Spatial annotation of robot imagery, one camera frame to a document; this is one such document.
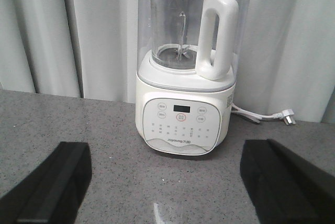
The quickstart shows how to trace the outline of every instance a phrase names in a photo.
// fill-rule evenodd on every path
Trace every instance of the transparent dome cover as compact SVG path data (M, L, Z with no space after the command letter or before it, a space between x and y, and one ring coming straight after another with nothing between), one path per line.
M139 0L140 79L185 91L231 87L248 4L249 0Z

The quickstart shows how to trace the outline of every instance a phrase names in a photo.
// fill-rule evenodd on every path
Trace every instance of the button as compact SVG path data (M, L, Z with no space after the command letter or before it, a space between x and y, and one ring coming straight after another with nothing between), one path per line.
M199 116L197 117L197 121L198 121L199 123L202 123L202 122L205 122L205 121L206 121L206 118L205 118L205 116L203 116L203 115L199 115Z
M158 112L157 115L158 115L159 118L165 118L166 117L166 113L163 112L163 111Z
M158 109L159 110L166 110L166 104L165 103L159 103L158 104Z
M184 121L186 119L186 116L185 116L185 114L178 113L177 116L176 116L176 119L178 121Z
M207 109L205 107L199 107L198 108L198 114L205 114L207 112Z

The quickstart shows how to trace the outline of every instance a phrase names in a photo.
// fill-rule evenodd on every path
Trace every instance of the blender base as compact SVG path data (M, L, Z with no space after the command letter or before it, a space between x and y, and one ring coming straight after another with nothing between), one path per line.
M136 127L151 148L203 155L225 138L235 85L218 92L162 89L136 77Z

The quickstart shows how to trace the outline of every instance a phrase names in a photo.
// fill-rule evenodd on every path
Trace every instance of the white blender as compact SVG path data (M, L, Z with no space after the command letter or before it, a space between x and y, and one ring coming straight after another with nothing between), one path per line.
M139 0L136 127L152 148L203 155L225 138L249 0Z

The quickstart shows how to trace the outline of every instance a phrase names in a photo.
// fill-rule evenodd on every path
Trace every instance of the white curtain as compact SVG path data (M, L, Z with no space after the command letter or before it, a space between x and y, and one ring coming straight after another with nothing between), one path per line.
M135 101L137 0L0 0L4 89ZM335 0L250 0L235 103L335 122Z

